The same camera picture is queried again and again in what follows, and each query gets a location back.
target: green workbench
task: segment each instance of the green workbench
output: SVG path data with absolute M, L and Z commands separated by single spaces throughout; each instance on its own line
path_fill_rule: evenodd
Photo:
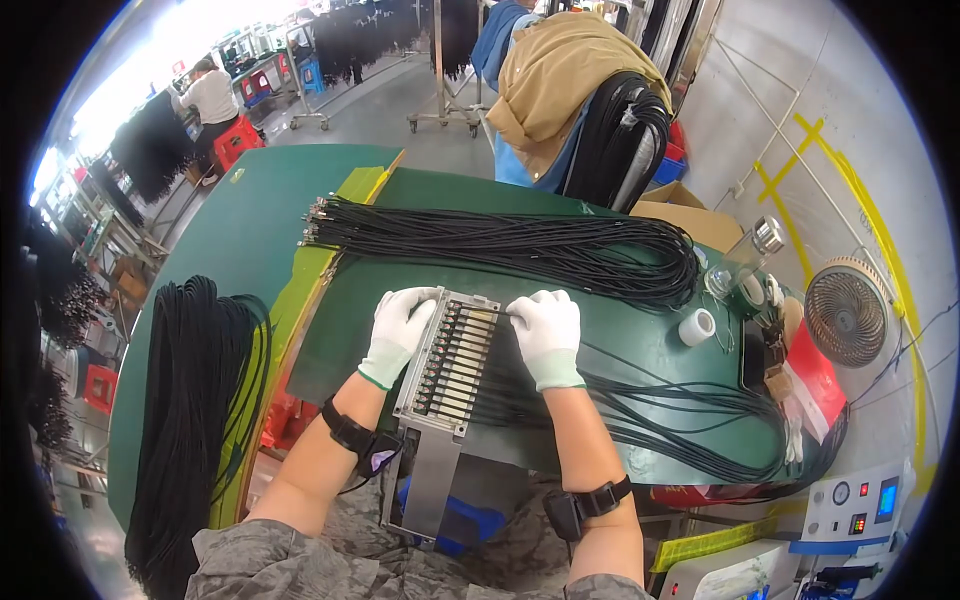
M 184 283 L 196 274 L 209 276 L 216 281 L 222 296 L 254 294 L 260 297 L 271 307 L 271 319 L 279 337 L 281 329 L 295 327 L 308 292 L 320 278 L 328 259 L 327 251 L 298 249 L 304 225 L 300 217 L 318 196 L 351 189 L 357 168 L 369 172 L 363 176 L 366 179 L 362 184 L 353 186 L 357 194 L 362 195 L 362 190 L 370 189 L 370 179 L 376 179 L 377 171 L 388 169 L 400 154 L 400 149 L 343 144 L 250 150 L 207 197 L 157 275 L 120 372 L 110 418 L 108 502 L 124 529 L 130 521 L 136 486 L 156 289 L 169 281 Z M 376 203 L 558 215 L 601 212 L 596 207 L 588 208 L 577 201 L 526 188 L 411 169 L 396 169 L 376 197 Z M 705 252 L 711 259 L 718 255 L 709 249 Z M 544 287 L 556 287 L 523 276 L 492 275 L 451 267 L 369 259 L 342 261 L 305 332 L 287 391 L 313 402 L 326 400 L 346 380 L 366 351 L 373 309 L 383 292 L 413 285 L 442 285 L 501 302 Z M 585 340 L 674 381 L 737 382 L 741 354 L 739 320 L 732 320 L 736 341 L 733 352 L 725 354 L 716 340 L 686 348 L 676 333 L 676 325 L 685 312 L 649 314 L 615 300 L 570 292 L 581 306 Z M 699 298 L 691 306 L 701 305 Z M 726 315 L 719 314 L 712 302 L 708 302 L 707 309 L 714 312 L 718 335 L 724 334 Z M 597 374 L 644 382 L 637 373 L 614 365 L 586 348 L 581 351 L 579 362 Z M 640 411 L 666 424 L 690 429 L 719 420 L 714 416 L 677 414 L 649 407 Z M 759 465 L 769 459 L 774 437 L 761 423 L 745 419 L 692 439 L 736 460 Z M 558 472 L 553 439 L 545 432 L 484 428 L 474 424 L 468 430 L 465 451 Z M 626 469 L 638 483 L 714 482 L 696 469 L 645 450 L 622 447 L 621 452 Z
M 157 274 L 120 370 L 110 413 L 108 502 L 124 530 L 136 490 L 156 290 L 192 275 L 208 276 L 220 296 L 253 294 L 263 300 L 272 309 L 275 331 L 290 326 L 302 305 L 278 306 L 281 292 L 289 293 L 292 282 L 316 281 L 325 266 L 323 260 L 295 263 L 303 213 L 318 196 L 338 190 L 356 168 L 387 169 L 401 153 L 349 144 L 249 150 L 210 192 Z
M 613 214 L 569 198 L 506 183 L 404 168 L 394 171 L 376 204 L 476 212 Z M 720 255 L 712 249 L 702 250 L 711 261 Z M 383 293 L 420 285 L 442 285 L 456 292 L 486 296 L 503 305 L 539 289 L 559 287 L 520 274 L 504 276 L 403 261 L 345 258 L 327 286 L 305 334 L 287 393 L 318 404 L 326 401 L 363 358 L 370 342 L 373 310 Z M 723 304 L 718 305 L 712 300 L 704 303 L 701 301 L 703 296 L 698 294 L 687 310 L 652 314 L 618 300 L 566 289 L 580 305 L 585 341 L 674 382 L 706 380 L 738 384 L 742 354 L 740 320 L 728 319 Z M 690 311 L 701 306 L 713 313 L 717 338 L 688 348 L 677 334 L 677 324 Z M 728 322 L 733 348 L 730 353 L 725 353 L 718 339 L 728 340 Z M 589 348 L 581 347 L 578 356 L 579 366 L 589 372 L 637 384 L 659 384 Z M 695 402 L 687 404 L 702 407 Z M 703 428 L 724 420 L 724 416 L 672 411 L 638 402 L 635 405 L 648 418 L 680 429 Z M 755 418 L 688 438 L 734 460 L 758 467 L 770 460 L 776 440 L 768 426 Z M 724 483 L 646 449 L 620 444 L 618 449 L 624 467 L 635 483 Z M 506 429 L 474 423 L 464 438 L 463 451 L 523 468 L 559 472 L 551 431 Z

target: hand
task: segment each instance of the hand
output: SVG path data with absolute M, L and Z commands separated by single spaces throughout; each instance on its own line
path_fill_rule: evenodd
M 387 292 L 373 312 L 370 350 L 357 370 L 382 390 L 390 390 L 396 377 L 417 351 L 420 337 L 437 308 L 437 288 L 412 287 Z M 423 304 L 410 311 L 419 302 Z
M 564 290 L 540 290 L 530 298 L 520 297 L 507 306 L 507 312 L 538 392 L 586 387 L 577 373 L 580 308 Z

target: tan jacket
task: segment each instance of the tan jacket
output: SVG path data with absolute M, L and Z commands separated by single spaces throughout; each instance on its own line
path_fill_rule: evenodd
M 584 101 L 610 75 L 643 75 L 670 111 L 657 67 L 596 12 L 558 12 L 513 35 L 516 45 L 500 69 L 500 97 L 487 118 L 533 181 L 556 160 Z

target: glass bottle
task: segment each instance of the glass bottle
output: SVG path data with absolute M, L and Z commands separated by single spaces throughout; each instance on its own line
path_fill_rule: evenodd
M 767 259 L 783 248 L 785 234 L 777 219 L 764 215 L 743 234 L 720 262 L 710 267 L 704 283 L 715 298 L 729 294 L 743 279 L 763 268 Z

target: wrist strap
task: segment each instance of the wrist strap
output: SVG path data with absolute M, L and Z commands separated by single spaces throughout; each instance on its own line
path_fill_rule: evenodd
M 620 500 L 630 492 L 630 477 L 627 476 L 619 483 L 608 481 L 593 492 L 550 492 L 543 497 L 543 509 L 558 538 L 567 542 L 580 541 L 586 519 L 609 513 L 620 506 Z
M 619 483 L 608 481 L 603 487 L 593 492 L 574 493 L 573 501 L 581 518 L 591 518 L 609 513 L 620 506 L 620 500 L 627 497 L 631 491 L 630 476 L 624 477 Z
M 376 433 L 357 421 L 341 415 L 328 400 L 320 411 L 330 437 L 337 444 L 357 455 L 357 473 L 370 479 L 384 469 L 400 450 L 401 442 L 389 433 Z

